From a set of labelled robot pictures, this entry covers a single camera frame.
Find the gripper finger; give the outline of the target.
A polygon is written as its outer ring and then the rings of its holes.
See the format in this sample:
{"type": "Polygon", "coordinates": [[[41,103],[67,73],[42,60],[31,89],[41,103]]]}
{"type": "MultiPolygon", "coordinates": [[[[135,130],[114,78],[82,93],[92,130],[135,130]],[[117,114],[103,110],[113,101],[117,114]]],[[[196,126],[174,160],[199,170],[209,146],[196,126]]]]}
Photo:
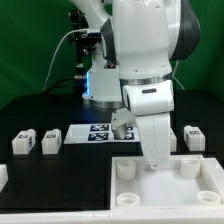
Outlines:
{"type": "Polygon", "coordinates": [[[112,113],[111,130],[118,139],[127,135],[127,125],[133,121],[133,116],[127,108],[121,108],[112,113]]]}

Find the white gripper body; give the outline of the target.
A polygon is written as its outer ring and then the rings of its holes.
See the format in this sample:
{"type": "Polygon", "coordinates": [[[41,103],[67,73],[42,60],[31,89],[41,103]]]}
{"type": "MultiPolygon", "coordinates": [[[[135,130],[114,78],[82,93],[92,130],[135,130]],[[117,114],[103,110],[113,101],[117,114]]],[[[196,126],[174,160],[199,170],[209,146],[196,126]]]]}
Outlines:
{"type": "Polygon", "coordinates": [[[133,116],[147,165],[156,168],[170,155],[170,112],[174,110],[171,80],[149,85],[125,85],[124,108],[133,116]]]}

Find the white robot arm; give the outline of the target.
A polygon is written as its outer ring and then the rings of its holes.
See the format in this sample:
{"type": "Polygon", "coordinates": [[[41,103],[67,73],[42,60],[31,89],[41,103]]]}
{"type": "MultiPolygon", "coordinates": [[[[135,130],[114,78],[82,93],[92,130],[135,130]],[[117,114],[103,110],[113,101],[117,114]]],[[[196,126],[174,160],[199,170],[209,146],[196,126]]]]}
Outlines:
{"type": "Polygon", "coordinates": [[[87,21],[83,34],[94,40],[84,102],[115,109],[116,137],[135,125],[146,164],[158,166],[170,155],[171,63],[191,55],[200,41],[190,1],[69,1],[87,21]]]}

